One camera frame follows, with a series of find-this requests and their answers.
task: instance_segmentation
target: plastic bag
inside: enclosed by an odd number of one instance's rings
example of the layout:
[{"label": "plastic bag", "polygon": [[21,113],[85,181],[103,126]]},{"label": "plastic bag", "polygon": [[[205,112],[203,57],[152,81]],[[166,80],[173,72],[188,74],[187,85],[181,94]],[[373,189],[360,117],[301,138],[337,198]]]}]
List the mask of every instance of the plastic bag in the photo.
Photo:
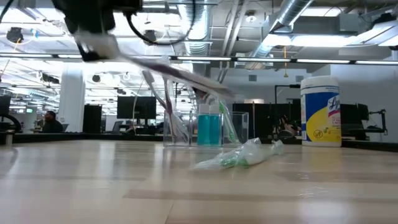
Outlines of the plastic bag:
[{"label": "plastic bag", "polygon": [[273,155],[281,155],[283,149],[284,144],[281,140],[273,141],[272,146],[266,149],[261,145],[259,138],[250,139],[230,152],[220,153],[213,159],[195,164],[192,170],[222,170],[237,166],[248,168]]}]

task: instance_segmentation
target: yellow label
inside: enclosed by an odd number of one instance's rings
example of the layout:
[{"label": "yellow label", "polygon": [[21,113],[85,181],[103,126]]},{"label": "yellow label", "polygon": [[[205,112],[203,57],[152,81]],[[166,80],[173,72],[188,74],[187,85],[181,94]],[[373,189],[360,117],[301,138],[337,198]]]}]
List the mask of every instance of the yellow label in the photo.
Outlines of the yellow label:
[{"label": "yellow label", "polygon": [[307,136],[312,142],[341,142],[340,113],[329,116],[327,107],[314,113],[307,121]]}]

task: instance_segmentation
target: fluorescent light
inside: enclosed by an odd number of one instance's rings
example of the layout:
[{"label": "fluorescent light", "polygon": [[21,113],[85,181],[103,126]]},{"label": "fluorescent light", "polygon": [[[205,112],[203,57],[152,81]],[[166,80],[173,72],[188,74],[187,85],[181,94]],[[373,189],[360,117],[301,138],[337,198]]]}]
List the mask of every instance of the fluorescent light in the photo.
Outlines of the fluorescent light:
[{"label": "fluorescent light", "polygon": [[373,29],[366,31],[362,34],[359,34],[356,37],[350,38],[349,44],[365,44],[367,41],[381,35],[385,31],[391,29],[392,26],[385,26],[385,27],[374,27]]},{"label": "fluorescent light", "polygon": [[10,109],[25,109],[26,106],[10,106]]},{"label": "fluorescent light", "polygon": [[178,56],[177,60],[209,60],[209,61],[230,61],[230,57],[191,57],[191,56]]},{"label": "fluorescent light", "polygon": [[58,55],[60,58],[81,58],[81,55]]},{"label": "fluorescent light", "polygon": [[356,61],[357,65],[398,65],[398,61]]},{"label": "fluorescent light", "polygon": [[349,63],[349,60],[297,59],[298,63]]},{"label": "fluorescent light", "polygon": [[398,35],[379,44],[379,46],[388,47],[388,46],[397,46],[398,45]]},{"label": "fluorescent light", "polygon": [[238,58],[239,62],[290,62],[287,58]]},{"label": "fluorescent light", "polygon": [[267,37],[262,41],[262,45],[267,46],[289,46],[292,45],[292,40],[287,35],[275,35],[268,34]]},{"label": "fluorescent light", "polygon": [[256,21],[256,19],[257,19],[256,16],[247,16],[246,22],[252,23],[252,22]]},{"label": "fluorescent light", "polygon": [[18,58],[52,58],[50,54],[9,54],[1,53],[0,57],[18,57]]},{"label": "fluorescent light", "polygon": [[340,35],[298,35],[292,45],[300,47],[343,47],[349,44],[349,38]]}]

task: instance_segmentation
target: table surface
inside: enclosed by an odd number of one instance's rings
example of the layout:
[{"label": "table surface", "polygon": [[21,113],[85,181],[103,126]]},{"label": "table surface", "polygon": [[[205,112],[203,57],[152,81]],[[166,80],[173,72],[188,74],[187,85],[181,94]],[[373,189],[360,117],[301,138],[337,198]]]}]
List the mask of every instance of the table surface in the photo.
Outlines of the table surface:
[{"label": "table surface", "polygon": [[249,169],[189,169],[217,153],[134,141],[2,147],[0,223],[397,223],[398,154],[295,145]]}]

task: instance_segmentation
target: white container lid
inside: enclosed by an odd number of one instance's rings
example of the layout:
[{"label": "white container lid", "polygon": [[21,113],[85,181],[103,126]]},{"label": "white container lid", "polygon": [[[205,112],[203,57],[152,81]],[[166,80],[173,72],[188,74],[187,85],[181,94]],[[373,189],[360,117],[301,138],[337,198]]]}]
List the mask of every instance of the white container lid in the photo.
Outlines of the white container lid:
[{"label": "white container lid", "polygon": [[199,114],[208,114],[210,111],[210,106],[207,104],[199,105]]},{"label": "white container lid", "polygon": [[220,106],[219,105],[210,105],[210,114],[219,114],[220,113]]},{"label": "white container lid", "polygon": [[338,81],[335,77],[330,75],[323,75],[318,77],[308,77],[301,81],[301,89],[312,86],[338,86]]}]

